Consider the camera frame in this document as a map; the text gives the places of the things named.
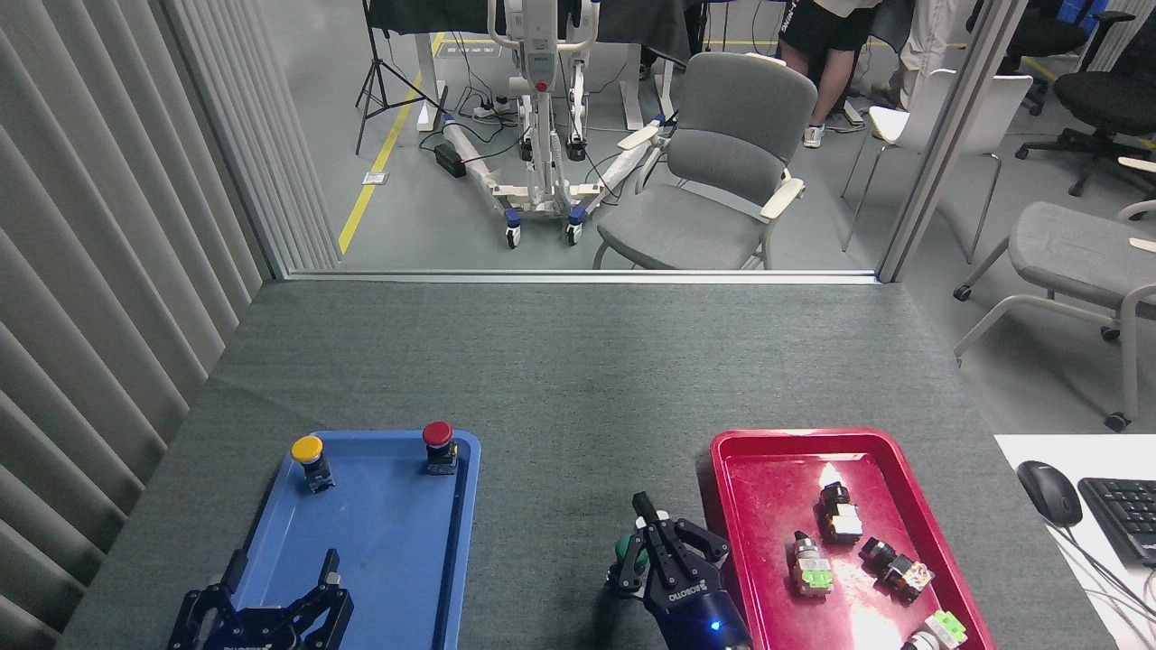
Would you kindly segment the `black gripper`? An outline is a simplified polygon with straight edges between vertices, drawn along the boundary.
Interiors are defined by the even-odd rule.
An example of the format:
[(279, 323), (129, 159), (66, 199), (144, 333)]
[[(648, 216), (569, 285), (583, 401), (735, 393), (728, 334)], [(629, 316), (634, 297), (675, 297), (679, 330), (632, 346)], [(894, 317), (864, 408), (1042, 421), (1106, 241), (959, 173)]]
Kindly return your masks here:
[(350, 592), (341, 586), (340, 556), (323, 556), (314, 588), (275, 613), (238, 613), (232, 597), (247, 567), (247, 552), (234, 551), (227, 571), (203, 590), (188, 591), (168, 638), (169, 649), (338, 649), (350, 625)]
[(620, 594), (645, 591), (669, 649), (751, 649), (751, 634), (722, 583), (725, 535), (690, 522), (673, 520), (638, 492), (631, 504), (639, 516), (632, 534), (616, 544), (607, 583)]

